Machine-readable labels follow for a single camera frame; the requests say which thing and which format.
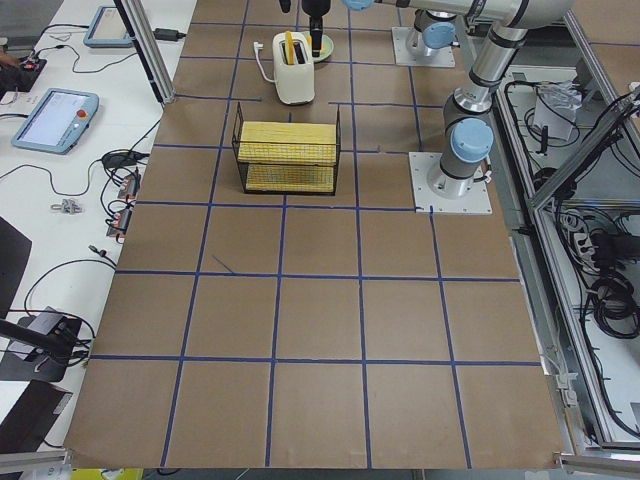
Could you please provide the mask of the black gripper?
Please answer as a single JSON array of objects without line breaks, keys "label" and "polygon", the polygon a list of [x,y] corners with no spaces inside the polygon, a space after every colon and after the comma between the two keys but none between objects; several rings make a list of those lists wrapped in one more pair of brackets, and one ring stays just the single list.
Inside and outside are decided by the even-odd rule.
[{"label": "black gripper", "polygon": [[[291,0],[279,0],[283,13],[291,10]],[[311,52],[313,57],[319,57],[322,49],[323,20],[331,9],[331,0],[302,0],[302,10],[309,16],[309,34],[311,38]]]}]

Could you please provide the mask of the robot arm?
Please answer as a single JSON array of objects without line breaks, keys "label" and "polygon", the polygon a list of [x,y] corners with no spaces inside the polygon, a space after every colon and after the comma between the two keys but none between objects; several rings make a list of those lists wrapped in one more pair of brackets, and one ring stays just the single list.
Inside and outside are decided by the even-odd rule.
[{"label": "robot arm", "polygon": [[422,35],[425,47],[435,50],[442,43],[429,32],[436,24],[434,13],[462,15],[467,19],[484,17],[493,24],[469,73],[469,83],[448,97],[443,116],[446,144],[439,163],[431,167],[427,183],[441,198],[457,200],[474,183],[474,174],[489,155],[494,133],[484,120],[528,31],[545,27],[573,6],[571,1],[395,1],[398,8],[415,10],[414,30]]},{"label": "robot arm", "polygon": [[[331,1],[302,0],[303,12],[309,17],[310,47],[318,58],[322,49],[323,17],[329,13]],[[405,38],[405,49],[414,55],[428,56],[450,46],[455,37],[456,15],[440,11],[416,9],[413,28]]]}]

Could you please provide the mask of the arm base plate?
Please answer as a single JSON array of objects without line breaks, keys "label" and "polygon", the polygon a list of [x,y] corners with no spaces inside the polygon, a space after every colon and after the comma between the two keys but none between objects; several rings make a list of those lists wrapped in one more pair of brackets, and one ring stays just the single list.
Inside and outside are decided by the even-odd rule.
[{"label": "arm base plate", "polygon": [[391,32],[397,65],[432,68],[455,66],[452,44],[456,32],[452,24],[434,23],[424,32],[414,27],[393,27]]},{"label": "arm base plate", "polygon": [[440,167],[439,152],[410,152],[409,165],[417,213],[491,215],[487,182],[480,167],[463,180],[448,177]]}]

